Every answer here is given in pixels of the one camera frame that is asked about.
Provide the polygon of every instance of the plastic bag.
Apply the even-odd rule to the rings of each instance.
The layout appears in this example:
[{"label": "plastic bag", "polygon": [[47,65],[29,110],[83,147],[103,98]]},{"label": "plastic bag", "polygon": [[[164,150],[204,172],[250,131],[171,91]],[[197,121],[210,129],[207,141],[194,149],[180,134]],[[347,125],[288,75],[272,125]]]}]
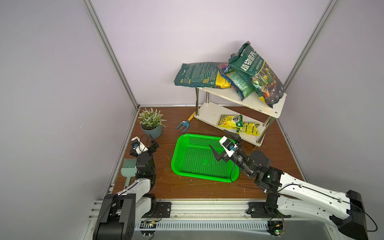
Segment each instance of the plastic bag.
[{"label": "plastic bag", "polygon": [[246,134],[258,136],[259,131],[257,130],[257,127],[260,126],[259,123],[255,122],[244,122],[243,127],[240,128],[241,132],[245,132]]},{"label": "plastic bag", "polygon": [[242,100],[244,100],[246,97],[248,97],[251,93],[254,92],[252,84],[249,84],[249,82],[244,80],[237,72],[229,72],[226,74],[226,76],[231,79],[231,84],[233,84],[239,89],[239,95]]},{"label": "plastic bag", "polygon": [[228,61],[231,68],[252,84],[260,100],[271,108],[283,97],[283,84],[249,42],[240,48],[238,55],[231,55]]},{"label": "plastic bag", "polygon": [[244,80],[237,72],[231,71],[231,67],[228,63],[220,64],[218,66],[221,76],[231,83],[233,88],[236,90],[237,94],[241,97],[241,100],[244,100],[251,93],[254,92],[252,84]]},{"label": "plastic bag", "polygon": [[220,116],[220,120],[217,124],[219,127],[229,128],[229,129],[236,129],[243,127],[243,115],[226,115],[223,114]]},{"label": "plastic bag", "polygon": [[231,85],[218,70],[222,63],[183,63],[174,83],[176,86],[191,88],[230,88]]}]

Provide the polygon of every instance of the upper shelf tier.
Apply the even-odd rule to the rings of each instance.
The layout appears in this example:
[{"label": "upper shelf tier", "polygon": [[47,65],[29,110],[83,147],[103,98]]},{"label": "upper shelf tier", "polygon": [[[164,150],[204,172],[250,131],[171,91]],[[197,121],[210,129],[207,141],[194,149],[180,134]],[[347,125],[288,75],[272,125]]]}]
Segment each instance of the upper shelf tier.
[{"label": "upper shelf tier", "polygon": [[263,103],[257,96],[257,93],[253,92],[251,95],[249,95],[244,101],[241,101],[240,96],[237,94],[236,90],[233,88],[225,88],[225,89],[219,89],[219,88],[199,88],[203,91],[206,91],[208,93],[212,93],[216,96],[219,96],[221,98],[225,98],[229,101],[232,101],[234,103],[246,106],[247,108],[256,110],[258,112],[267,114],[269,116],[272,116],[274,118],[279,118],[281,111],[284,106],[286,93],[284,93],[283,97],[279,100],[278,103],[273,105],[273,108],[270,108],[268,105]]}]

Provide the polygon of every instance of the cable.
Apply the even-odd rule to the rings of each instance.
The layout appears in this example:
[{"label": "cable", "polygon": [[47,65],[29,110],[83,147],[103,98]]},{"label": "cable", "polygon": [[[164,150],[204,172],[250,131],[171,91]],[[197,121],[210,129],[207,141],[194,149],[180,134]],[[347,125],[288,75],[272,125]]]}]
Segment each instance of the cable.
[{"label": "cable", "polygon": [[163,219],[163,211],[161,210],[161,209],[159,209],[160,210],[160,215],[161,215],[161,218],[160,218],[160,220],[158,220],[158,221],[155,221],[155,222],[159,222],[159,221],[161,221],[161,219]]},{"label": "cable", "polygon": [[[239,186],[239,187],[244,187],[244,188],[249,188],[249,189],[260,189],[260,190],[263,190],[263,189],[261,189],[261,188],[257,188],[257,187],[245,187],[245,186],[241,186],[241,185],[236,184],[236,183],[232,180],[232,173],[233,173],[233,171],[234,171],[234,169],[235,169],[235,166],[236,166],[236,164],[234,164],[234,166],[233,166],[233,168],[232,168],[232,171],[231,171],[231,173],[230,173],[230,175],[229,175],[229,179],[231,180],[231,182],[232,182],[233,184],[235,184],[235,185],[237,185],[237,186]],[[332,196],[329,196],[328,194],[322,193],[322,192],[317,191],[317,190],[315,190],[315,189],[312,189],[312,188],[309,188],[309,187],[305,187],[305,186],[302,186],[302,185],[299,185],[299,184],[288,184],[288,185],[285,185],[284,187],[282,187],[280,190],[278,190],[278,191],[276,191],[276,192],[267,192],[267,193],[278,193],[278,192],[282,191],[284,188],[286,188],[286,187],[288,187],[288,186],[291,186],[291,185],[304,187],[304,188],[306,188],[306,189],[315,191],[315,192],[317,192],[317,193],[323,194],[323,195],[325,195],[325,196],[327,196],[327,197],[330,197],[330,198],[332,198],[332,199],[335,199],[335,200],[337,200],[337,201],[340,201],[339,199],[337,199],[337,198],[335,198],[335,197],[332,197]],[[376,222],[375,222],[375,221],[372,219],[372,217],[371,217],[369,214],[367,214],[363,209],[361,209],[360,207],[358,207],[358,206],[356,206],[356,205],[354,205],[353,203],[350,203],[350,202],[346,202],[346,201],[343,201],[343,200],[341,200],[341,202],[344,202],[344,203],[347,203],[347,204],[351,204],[352,206],[354,206],[355,208],[357,208],[357,209],[359,209],[360,211],[362,211],[365,215],[367,215],[367,216],[371,219],[371,221],[373,222],[373,224],[375,225],[376,228],[375,228],[375,230],[367,230],[367,232],[376,232],[376,231],[379,229],[379,228],[377,227]]]},{"label": "cable", "polygon": [[125,192],[127,192],[129,189],[127,189],[127,190],[125,190],[125,191],[123,191],[122,193],[120,193],[109,205],[108,205],[108,207],[106,207],[105,208],[105,210],[103,211],[103,213],[100,215],[100,217],[99,217],[99,219],[97,220],[97,222],[96,222],[96,225],[95,225],[95,227],[97,227],[97,225],[99,224],[99,222],[100,222],[100,219],[103,217],[103,215],[104,215],[104,213],[107,211],[107,209],[110,207],[110,206],[112,206],[112,204],[113,203],[115,203],[116,202],[116,200],[123,194],[123,193],[125,193]]},{"label": "cable", "polygon": [[147,142],[145,143],[145,145],[144,145],[144,149],[143,149],[143,151],[145,150],[145,147],[146,147],[146,145],[148,144],[148,135],[147,134],[143,134],[142,136],[141,136],[141,138],[140,138],[140,141],[139,141],[139,146],[138,146],[138,148],[139,148],[139,150],[141,151],[141,149],[140,149],[140,143],[141,143],[141,139],[144,137],[144,136],[147,136]]},{"label": "cable", "polygon": [[144,220],[143,223],[148,221],[149,219],[153,218],[154,216],[156,216],[156,214],[157,214],[157,211],[155,212],[155,214],[152,217],[148,218],[147,220]]},{"label": "cable", "polygon": [[235,167],[236,167],[236,164],[233,164],[232,171],[231,171],[231,173],[229,174],[229,179],[231,180],[231,182],[232,182],[233,184],[235,184],[235,185],[237,185],[237,186],[239,186],[239,187],[250,188],[250,189],[260,189],[260,190],[262,190],[261,188],[258,188],[258,187],[245,187],[245,186],[241,186],[241,185],[236,184],[236,183],[232,180],[232,173],[233,173],[233,171],[235,170]]},{"label": "cable", "polygon": [[357,208],[357,209],[359,209],[360,211],[362,211],[365,215],[367,215],[367,216],[371,219],[371,221],[373,222],[373,224],[375,225],[375,227],[376,227],[375,230],[367,230],[367,232],[376,232],[376,231],[378,230],[378,227],[377,227],[376,222],[372,219],[372,217],[371,217],[369,214],[367,214],[367,213],[366,213],[363,209],[361,209],[360,207],[354,205],[354,204],[351,203],[351,202],[346,202],[346,201],[343,201],[343,200],[339,200],[338,198],[329,196],[328,194],[322,193],[322,192],[317,191],[317,190],[315,190],[315,189],[312,189],[312,188],[309,188],[309,187],[306,187],[306,186],[301,186],[301,185],[299,185],[299,184],[288,184],[288,185],[284,186],[282,189],[280,189],[279,191],[276,191],[276,192],[268,192],[268,193],[278,193],[278,192],[280,192],[281,190],[283,190],[284,188],[286,188],[286,187],[288,187],[288,186],[291,186],[291,185],[296,185],[296,186],[304,187],[304,188],[306,188],[306,189],[309,189],[309,190],[312,190],[312,191],[314,191],[314,192],[323,194],[323,195],[325,195],[325,196],[327,196],[327,197],[330,197],[330,198],[332,198],[332,199],[334,199],[334,200],[337,200],[337,201],[339,201],[339,202],[344,202],[344,203],[346,203],[346,204],[351,204],[351,205],[354,206],[355,208]]}]

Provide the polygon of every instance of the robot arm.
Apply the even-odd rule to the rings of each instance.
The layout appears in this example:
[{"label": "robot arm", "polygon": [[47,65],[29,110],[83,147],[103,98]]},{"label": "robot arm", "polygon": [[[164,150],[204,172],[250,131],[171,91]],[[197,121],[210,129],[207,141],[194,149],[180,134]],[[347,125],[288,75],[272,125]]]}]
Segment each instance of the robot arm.
[{"label": "robot arm", "polygon": [[152,137],[150,140],[151,146],[146,148],[138,137],[132,138],[129,153],[137,157],[136,179],[124,190],[116,194],[105,195],[93,233],[93,240],[129,240],[132,238],[136,221],[140,220],[144,214],[153,217],[156,215],[156,198],[153,194],[147,193],[155,185],[156,167],[153,153],[159,145]]},{"label": "robot arm", "polygon": [[[265,204],[250,208],[248,214],[312,218],[336,226],[341,233],[353,239],[368,239],[364,206],[358,192],[352,190],[347,193],[335,192],[298,180],[271,167],[270,159],[261,151],[254,151],[247,156],[241,149],[240,136],[224,131],[234,142],[223,137],[220,144],[225,151],[221,154],[210,146],[215,158],[225,162],[232,160],[248,177],[254,177],[255,184],[268,193]],[[279,236],[281,231],[270,233]]]}]

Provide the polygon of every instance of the metal base plate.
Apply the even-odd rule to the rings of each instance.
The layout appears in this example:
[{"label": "metal base plate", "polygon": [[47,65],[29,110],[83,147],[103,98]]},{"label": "metal base plate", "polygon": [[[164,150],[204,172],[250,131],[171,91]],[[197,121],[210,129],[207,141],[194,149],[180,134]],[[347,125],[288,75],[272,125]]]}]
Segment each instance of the metal base plate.
[{"label": "metal base plate", "polygon": [[[281,215],[277,215],[271,211],[267,212],[265,209],[265,202],[249,202],[247,214],[251,215],[251,218],[265,218],[274,217],[280,218]],[[284,218],[290,218],[291,215],[282,215]]]},{"label": "metal base plate", "polygon": [[169,218],[171,210],[170,202],[157,202],[156,203],[156,214],[151,216],[150,214],[144,214],[142,218]]}]

